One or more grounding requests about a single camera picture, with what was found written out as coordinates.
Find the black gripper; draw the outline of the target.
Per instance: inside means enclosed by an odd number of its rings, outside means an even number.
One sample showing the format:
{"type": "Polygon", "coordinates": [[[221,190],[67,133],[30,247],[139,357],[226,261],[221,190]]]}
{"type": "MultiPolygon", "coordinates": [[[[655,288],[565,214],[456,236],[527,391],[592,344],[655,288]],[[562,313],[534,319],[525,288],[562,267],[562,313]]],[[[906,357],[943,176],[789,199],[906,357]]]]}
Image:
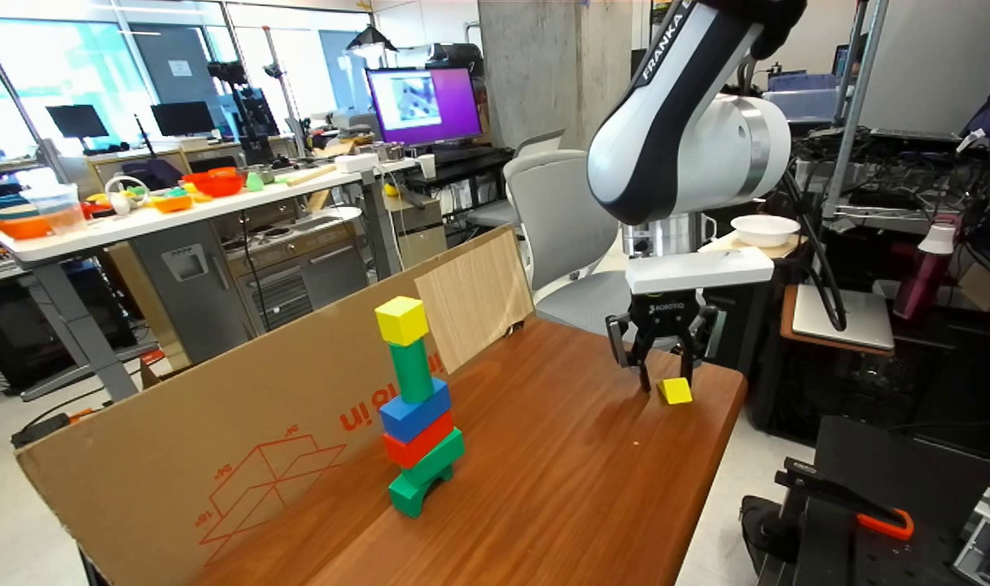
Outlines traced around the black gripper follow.
{"type": "Polygon", "coordinates": [[[711,328],[718,323],[718,311],[704,303],[696,293],[655,293],[633,297],[628,311],[607,319],[607,335],[613,357],[618,365],[637,365],[642,391],[651,391],[648,353],[659,340],[668,340],[670,353],[685,357],[685,377],[694,386],[696,368],[704,365],[704,348],[711,343],[711,328]]]}

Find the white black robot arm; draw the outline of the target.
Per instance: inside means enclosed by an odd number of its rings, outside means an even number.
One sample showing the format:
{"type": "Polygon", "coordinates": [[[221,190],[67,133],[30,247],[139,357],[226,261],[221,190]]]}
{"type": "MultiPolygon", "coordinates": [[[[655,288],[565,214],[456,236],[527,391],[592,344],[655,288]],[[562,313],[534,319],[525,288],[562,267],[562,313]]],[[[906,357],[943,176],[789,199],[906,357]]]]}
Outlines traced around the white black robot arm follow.
{"type": "Polygon", "coordinates": [[[793,161],[780,106],[728,95],[742,61],[769,59],[808,0],[673,0],[625,99],[586,147],[589,195],[616,222],[646,229],[648,245],[625,267],[628,313],[607,319],[613,357],[651,389],[648,353],[670,340],[694,377],[708,313],[704,289],[769,284],[777,261],[759,247],[668,254],[666,222],[733,209],[773,193],[793,161]]]}

